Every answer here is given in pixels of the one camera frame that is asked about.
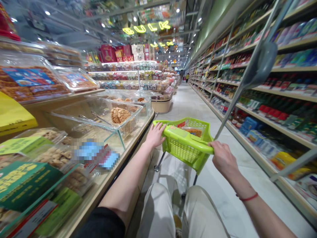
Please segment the shopping cart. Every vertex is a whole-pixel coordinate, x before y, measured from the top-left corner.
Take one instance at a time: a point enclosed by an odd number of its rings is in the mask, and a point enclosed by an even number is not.
[[[154,125],[162,122],[167,124],[162,136],[166,139],[163,142],[163,155],[158,163],[154,167],[156,172],[159,172],[159,168],[163,161],[166,152],[174,155],[179,160],[183,161],[188,166],[192,167],[196,171],[194,184],[196,184],[197,177],[202,171],[209,155],[214,153],[213,147],[208,146],[208,142],[213,141],[210,136],[210,124],[191,117],[185,117],[178,121],[154,121]],[[195,136],[180,127],[193,127],[202,130],[201,137]]]

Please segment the shoe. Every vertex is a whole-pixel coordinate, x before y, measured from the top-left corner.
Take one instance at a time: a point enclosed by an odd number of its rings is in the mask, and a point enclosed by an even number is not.
[[[174,218],[174,223],[175,223],[175,228],[176,228],[176,238],[182,238],[182,221],[177,215],[173,215]]]

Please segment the forearm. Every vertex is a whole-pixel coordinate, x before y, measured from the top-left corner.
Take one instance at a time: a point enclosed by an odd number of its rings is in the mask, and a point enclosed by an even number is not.
[[[125,222],[125,215],[133,193],[138,186],[141,172],[151,151],[151,146],[146,143],[141,145],[138,152],[101,200],[99,207],[107,207],[113,210]]]
[[[246,199],[256,194],[251,184],[238,174],[229,180],[239,198]],[[272,209],[258,196],[243,202],[261,238],[292,238],[296,237]]]

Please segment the floor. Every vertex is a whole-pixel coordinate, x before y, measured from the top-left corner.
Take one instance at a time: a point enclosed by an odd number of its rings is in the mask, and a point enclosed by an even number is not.
[[[210,123],[210,133],[212,137],[216,135],[221,125],[217,116],[210,110],[196,92],[188,84],[181,84],[176,95],[173,96],[171,110],[166,114],[157,115],[156,120],[178,120],[186,116],[201,119]],[[317,236],[309,223],[302,217],[284,194],[269,180],[264,171],[226,127],[223,129],[219,141],[229,145],[231,152],[237,158],[241,173],[248,179],[264,201],[295,233],[295,235],[300,238]],[[174,213],[178,214],[180,217],[182,216],[183,202],[181,194],[186,191],[186,188],[193,184],[195,171],[174,156],[166,153],[160,172],[154,172],[154,165],[158,163],[162,154],[163,151],[161,146],[155,149],[127,231],[128,238],[134,238],[136,236],[141,219],[145,194],[151,184],[155,182],[159,182],[166,186],[170,194],[172,194]],[[213,199],[231,237],[258,237],[243,203],[236,197],[235,192],[229,183],[214,167],[212,156],[209,157],[202,172],[198,176],[197,185],[203,187]]]

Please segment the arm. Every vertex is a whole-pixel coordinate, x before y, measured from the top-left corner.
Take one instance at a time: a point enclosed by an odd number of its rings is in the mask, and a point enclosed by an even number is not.
[[[166,124],[162,126],[162,123],[158,123],[155,126],[152,124],[145,142],[141,145],[138,152],[133,156],[99,204],[99,207],[106,207],[115,212],[123,222],[125,222],[125,215],[128,211],[133,193],[138,186],[138,181],[146,160],[151,151],[165,140],[165,137],[162,138],[162,132],[165,127]]]
[[[236,158],[232,155],[229,146],[219,141],[210,142],[208,145],[211,145],[215,150],[212,162],[230,183],[239,198],[246,199],[254,196],[256,191],[240,173]],[[261,238],[296,237],[260,196],[245,201],[243,204]]]

